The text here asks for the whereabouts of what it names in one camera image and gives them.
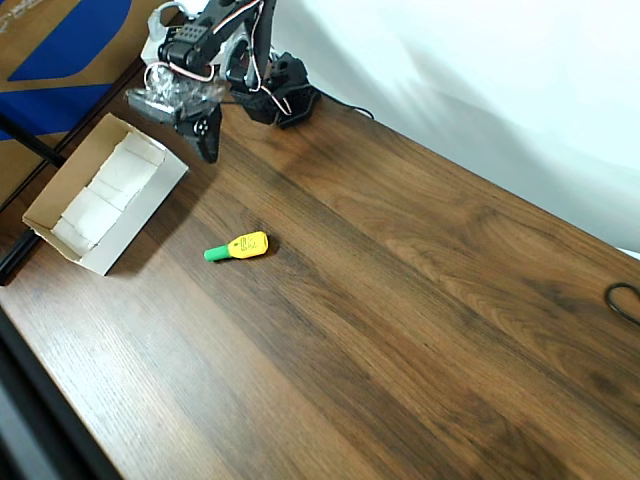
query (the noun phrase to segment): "blue printed graphic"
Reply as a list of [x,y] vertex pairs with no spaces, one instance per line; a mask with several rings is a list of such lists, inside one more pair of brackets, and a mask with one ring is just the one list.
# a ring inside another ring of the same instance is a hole
[[[81,72],[118,33],[132,1],[81,0],[9,81],[64,78]],[[110,87],[102,84],[2,92],[0,110],[35,135],[68,132]],[[0,141],[9,138],[0,130]]]
[[[110,87],[87,85],[1,93],[0,110],[34,135],[68,132]],[[0,140],[9,138],[0,130]]]
[[82,0],[9,77],[64,78],[84,70],[120,30],[133,0]]

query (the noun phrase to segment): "black pole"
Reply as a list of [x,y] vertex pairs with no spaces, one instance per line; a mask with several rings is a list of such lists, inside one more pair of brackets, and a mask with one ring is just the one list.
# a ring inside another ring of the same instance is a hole
[[66,159],[62,155],[56,152],[49,145],[42,142],[35,135],[29,133],[2,112],[0,112],[0,130],[4,130],[9,134],[9,136],[15,138],[25,147],[37,153],[48,162],[51,162],[51,164],[56,168],[60,168],[64,165]]
[[0,258],[0,286],[5,286],[15,269],[27,258],[29,253],[40,241],[31,230],[27,230],[13,244],[11,250]]

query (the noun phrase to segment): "wire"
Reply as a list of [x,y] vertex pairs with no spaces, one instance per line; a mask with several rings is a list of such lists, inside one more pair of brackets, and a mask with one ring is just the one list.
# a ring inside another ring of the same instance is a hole
[[236,10],[234,13],[230,14],[229,16],[227,16],[216,27],[214,27],[213,34],[215,35],[216,33],[218,33],[220,30],[222,30],[233,19],[239,17],[240,15],[242,15],[247,10],[251,10],[253,7],[258,5],[259,3],[264,3],[264,0],[253,0],[253,2],[247,3],[244,7]]
[[211,68],[211,73],[208,76],[204,77],[201,75],[196,75],[195,73],[190,72],[189,70],[185,70],[184,68],[179,67],[175,63],[153,62],[153,63],[150,63],[147,66],[147,69],[144,71],[144,86],[147,89],[151,88],[149,86],[149,73],[151,72],[151,70],[157,67],[166,67],[173,72],[179,73],[181,75],[184,75],[185,77],[192,78],[193,80],[198,80],[199,82],[204,82],[204,83],[210,82],[215,77],[215,70],[211,65],[209,65],[209,67]]
[[264,85],[262,87],[260,87],[260,89],[264,92],[267,92],[269,94],[269,96],[271,97],[271,100],[273,100],[273,103],[276,104],[276,106],[282,111],[282,113],[284,113],[287,117],[290,117],[291,115],[293,115],[293,110],[291,110],[291,105],[289,105],[289,102],[287,101],[286,98],[283,97],[282,101],[284,102],[283,106],[280,101],[276,98],[276,96],[271,92],[271,90],[269,90],[267,87],[265,87]]
[[264,1],[260,2],[260,6],[258,7],[258,16],[256,17],[256,21],[253,24],[253,28],[251,29],[251,63],[253,64],[253,69],[256,71],[256,76],[258,77],[258,86],[255,88],[250,88],[250,92],[259,92],[262,88],[262,74],[260,73],[260,69],[258,68],[258,61],[256,60],[256,28],[258,27],[258,23],[260,23],[260,18],[262,17],[262,10],[264,9]]
[[336,102],[338,105],[342,105],[343,107],[350,108],[351,110],[357,110],[358,112],[362,112],[365,115],[367,115],[371,120],[375,120],[376,119],[375,115],[373,113],[371,113],[370,110],[367,110],[364,107],[358,107],[357,105],[350,105],[348,103],[343,102],[342,100],[337,99],[333,95],[329,95],[327,92],[320,90],[318,87],[315,87],[315,89],[318,90],[318,92],[320,92],[325,97],[327,97],[330,100],[333,100],[334,102]]
[[216,74],[215,69],[211,65],[209,65],[209,68],[211,69],[211,72],[206,77],[203,77],[201,75],[197,75],[197,74],[195,74],[193,72],[190,72],[189,70],[185,70],[184,68],[179,67],[175,63],[169,63],[169,68],[171,70],[173,70],[174,72],[181,73],[185,77],[189,77],[189,78],[192,78],[194,80],[198,80],[198,81],[204,82],[204,83],[207,83],[207,82],[210,82],[211,80],[213,80],[213,78],[215,77],[215,74]]
[[167,68],[171,68],[169,67],[169,64],[166,62],[153,62],[150,63],[149,65],[147,65],[146,70],[144,71],[144,86],[145,88],[147,88],[147,90],[150,90],[151,87],[149,86],[149,73],[151,72],[151,70],[153,70],[154,68],[157,67],[167,67]]
[[607,302],[607,305],[609,306],[609,308],[613,310],[616,315],[640,327],[640,320],[626,313],[624,310],[618,307],[618,305],[613,301],[613,298],[612,298],[613,292],[623,288],[626,290],[631,290],[633,293],[636,294],[636,296],[638,297],[638,300],[640,300],[640,290],[638,288],[628,283],[615,283],[611,285],[609,288],[607,288],[607,291],[604,294],[605,302]]

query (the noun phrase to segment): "cardboard box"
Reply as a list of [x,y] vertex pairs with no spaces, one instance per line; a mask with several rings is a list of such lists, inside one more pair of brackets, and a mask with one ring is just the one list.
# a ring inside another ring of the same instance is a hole
[[[0,0],[0,110],[54,147],[140,54],[162,3]],[[40,161],[0,131],[0,204]]]
[[187,170],[165,146],[108,114],[23,220],[68,260],[106,275]]

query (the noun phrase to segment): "white paper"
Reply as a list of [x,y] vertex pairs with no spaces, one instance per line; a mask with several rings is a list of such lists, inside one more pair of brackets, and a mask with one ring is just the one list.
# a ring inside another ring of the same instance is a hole
[[147,184],[157,168],[120,144],[104,162],[94,179],[121,192],[124,198],[130,201]]
[[124,209],[127,208],[131,201],[131,197],[125,192],[116,190],[98,178],[94,178],[87,188],[121,212],[124,212]]
[[120,143],[120,148],[124,148],[129,152],[145,159],[146,161],[159,166],[164,160],[164,150],[151,144],[139,134],[129,132],[125,139]]
[[113,227],[121,213],[88,188],[83,188],[62,213],[62,218],[84,238],[97,244]]
[[51,230],[56,237],[62,240],[71,250],[80,257],[91,251],[95,244],[84,238],[67,220],[61,218]]

